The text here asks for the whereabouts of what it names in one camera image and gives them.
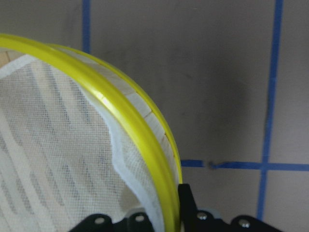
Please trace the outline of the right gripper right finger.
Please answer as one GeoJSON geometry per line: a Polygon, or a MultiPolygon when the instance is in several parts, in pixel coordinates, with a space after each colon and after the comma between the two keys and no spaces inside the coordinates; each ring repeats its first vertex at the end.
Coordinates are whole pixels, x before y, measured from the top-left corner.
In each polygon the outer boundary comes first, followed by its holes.
{"type": "Polygon", "coordinates": [[[212,213],[198,209],[189,184],[179,184],[180,216],[186,232],[278,232],[254,217],[240,215],[230,223],[215,218],[212,213]]]}

